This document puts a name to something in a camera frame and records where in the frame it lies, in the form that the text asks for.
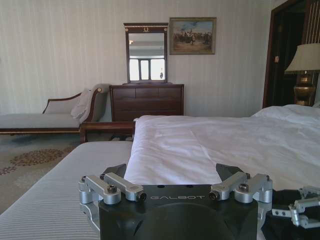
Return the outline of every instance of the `lampshade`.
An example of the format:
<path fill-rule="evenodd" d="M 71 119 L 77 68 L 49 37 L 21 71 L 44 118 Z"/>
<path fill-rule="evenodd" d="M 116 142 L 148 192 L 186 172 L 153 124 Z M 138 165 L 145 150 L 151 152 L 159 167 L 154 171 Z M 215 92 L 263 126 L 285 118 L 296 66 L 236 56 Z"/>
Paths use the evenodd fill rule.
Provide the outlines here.
<path fill-rule="evenodd" d="M 286 74 L 320 72 L 320 43 L 299 45 Z"/>

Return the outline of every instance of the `doorway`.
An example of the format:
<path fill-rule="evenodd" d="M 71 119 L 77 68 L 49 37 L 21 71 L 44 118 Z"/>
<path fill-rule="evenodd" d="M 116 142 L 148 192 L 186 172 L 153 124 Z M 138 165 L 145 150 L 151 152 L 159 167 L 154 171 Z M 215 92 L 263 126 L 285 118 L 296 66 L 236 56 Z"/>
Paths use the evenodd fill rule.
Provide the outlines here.
<path fill-rule="evenodd" d="M 271 13 L 263 108 L 295 103 L 296 74 L 285 74 L 302 44 L 307 0 L 290 0 Z"/>

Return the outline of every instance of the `dresser drawer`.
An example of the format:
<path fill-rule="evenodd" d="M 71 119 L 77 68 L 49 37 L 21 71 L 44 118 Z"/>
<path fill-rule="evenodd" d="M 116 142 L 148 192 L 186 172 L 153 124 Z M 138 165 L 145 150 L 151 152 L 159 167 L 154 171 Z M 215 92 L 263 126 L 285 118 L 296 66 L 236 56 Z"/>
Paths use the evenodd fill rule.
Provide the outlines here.
<path fill-rule="evenodd" d="M 183 115 L 183 84 L 112 85 L 112 121 L 133 121 L 143 115 Z"/>

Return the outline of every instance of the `floral rug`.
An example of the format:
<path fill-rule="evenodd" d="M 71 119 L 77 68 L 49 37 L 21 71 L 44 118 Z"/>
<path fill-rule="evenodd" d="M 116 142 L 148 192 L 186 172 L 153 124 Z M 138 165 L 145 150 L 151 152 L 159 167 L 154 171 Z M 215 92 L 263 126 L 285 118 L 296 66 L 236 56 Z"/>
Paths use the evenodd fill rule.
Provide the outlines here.
<path fill-rule="evenodd" d="M 77 134 L 0 135 L 0 214 L 79 144 Z"/>

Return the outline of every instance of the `lamp base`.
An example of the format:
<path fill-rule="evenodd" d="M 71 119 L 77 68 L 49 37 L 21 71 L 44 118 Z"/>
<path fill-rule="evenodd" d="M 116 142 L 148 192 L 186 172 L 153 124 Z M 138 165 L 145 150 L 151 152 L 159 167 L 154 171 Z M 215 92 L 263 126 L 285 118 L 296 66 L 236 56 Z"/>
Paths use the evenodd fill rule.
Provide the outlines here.
<path fill-rule="evenodd" d="M 296 104 L 310 106 L 310 98 L 314 95 L 316 87 L 312 84 L 312 75 L 304 74 L 300 77 L 299 83 L 294 86 Z"/>

